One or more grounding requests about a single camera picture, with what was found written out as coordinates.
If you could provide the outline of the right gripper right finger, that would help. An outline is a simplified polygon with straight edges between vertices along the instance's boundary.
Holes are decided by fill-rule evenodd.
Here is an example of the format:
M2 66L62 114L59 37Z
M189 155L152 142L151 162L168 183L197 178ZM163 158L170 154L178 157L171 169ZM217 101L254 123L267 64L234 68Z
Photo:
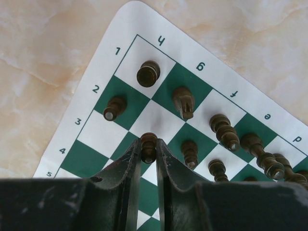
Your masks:
M305 231L308 192L296 183L211 182L156 143L163 231Z

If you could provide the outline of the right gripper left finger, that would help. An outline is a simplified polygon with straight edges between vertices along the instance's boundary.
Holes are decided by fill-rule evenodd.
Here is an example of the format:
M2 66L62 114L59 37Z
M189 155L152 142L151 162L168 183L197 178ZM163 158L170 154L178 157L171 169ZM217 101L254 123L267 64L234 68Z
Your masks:
M89 178L3 179L3 231L134 231L137 228L141 140Z

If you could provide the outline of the dark pawn chess piece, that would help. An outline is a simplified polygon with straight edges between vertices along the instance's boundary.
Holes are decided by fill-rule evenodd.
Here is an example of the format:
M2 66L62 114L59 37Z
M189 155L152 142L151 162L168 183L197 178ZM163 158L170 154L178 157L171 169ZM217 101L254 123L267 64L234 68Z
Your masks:
M147 132L141 136L141 160L146 164L151 164L156 160L157 136Z

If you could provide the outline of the green white chess mat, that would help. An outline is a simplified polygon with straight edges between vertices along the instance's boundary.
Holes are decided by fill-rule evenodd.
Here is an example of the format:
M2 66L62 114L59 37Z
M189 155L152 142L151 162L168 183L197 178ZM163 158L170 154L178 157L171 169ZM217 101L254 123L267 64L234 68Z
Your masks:
M158 63L160 77L145 88L137 71L149 60ZM182 86L195 98L191 119L182 119L172 100ZM214 159L224 163L231 181L266 181L254 156L231 152L217 140L209 125L216 114L224 114L239 137L255 133L266 152L282 154L295 171L307 169L304 123L145 3L128 2L112 19L34 177L91 177L151 132L180 161L182 143L194 141L194 172L209 181Z

